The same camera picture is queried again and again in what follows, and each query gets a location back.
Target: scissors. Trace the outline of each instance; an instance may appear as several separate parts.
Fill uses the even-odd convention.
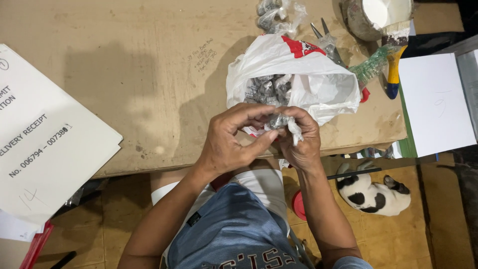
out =
[[[328,30],[327,24],[324,21],[324,18],[320,18],[320,20],[322,21],[322,27],[324,28],[325,34],[330,33],[329,30]],[[314,31],[317,38],[322,38],[323,37],[312,22],[310,23],[310,26],[312,27],[312,31]],[[340,65],[343,68],[348,68],[348,66],[345,65],[344,61],[342,61],[342,58],[340,57],[340,54],[338,53],[338,50],[337,50],[336,47],[334,48],[334,55],[332,56],[332,58],[333,58],[334,63]],[[370,92],[367,89],[367,87],[365,87],[362,90],[362,95],[363,95],[363,98],[360,100],[361,103],[363,103],[363,102],[365,102],[369,99]]]

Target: paintbrush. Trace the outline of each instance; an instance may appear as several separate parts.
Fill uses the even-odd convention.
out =
[[[408,36],[410,34],[410,21],[397,22],[383,27],[382,46],[390,44],[402,47],[398,52],[387,56],[389,62],[389,75],[387,79],[387,95],[390,99],[395,99],[398,94],[398,85],[400,79],[398,77],[398,62],[403,51],[408,46]]]

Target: red scissor handle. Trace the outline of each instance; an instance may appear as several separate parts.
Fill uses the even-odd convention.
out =
[[[362,95],[363,95],[363,97],[362,97],[362,99],[360,99],[360,102],[364,103],[369,99],[369,95],[370,95],[370,92],[367,89],[367,87],[363,88]]]

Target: forearm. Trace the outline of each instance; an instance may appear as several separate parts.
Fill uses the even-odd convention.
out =
[[[361,258],[352,227],[335,201],[322,164],[314,171],[297,171],[307,222],[326,268],[344,256]]]
[[[183,224],[206,186],[207,173],[193,167],[140,221],[128,241],[118,268],[158,268],[161,255]]]

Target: hand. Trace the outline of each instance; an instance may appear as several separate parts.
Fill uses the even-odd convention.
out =
[[[226,172],[251,164],[271,146],[278,135],[276,130],[265,132],[249,146],[241,146],[234,136],[244,126],[264,126],[267,115],[272,114],[274,108],[264,104],[239,103],[211,119],[203,151],[195,164],[211,176],[209,182]]]
[[[319,124],[307,111],[296,106],[282,106],[275,112],[294,117],[304,137],[304,141],[299,141],[297,146],[293,146],[291,132],[287,128],[279,130],[279,143],[285,159],[296,169],[306,172],[320,166]]]

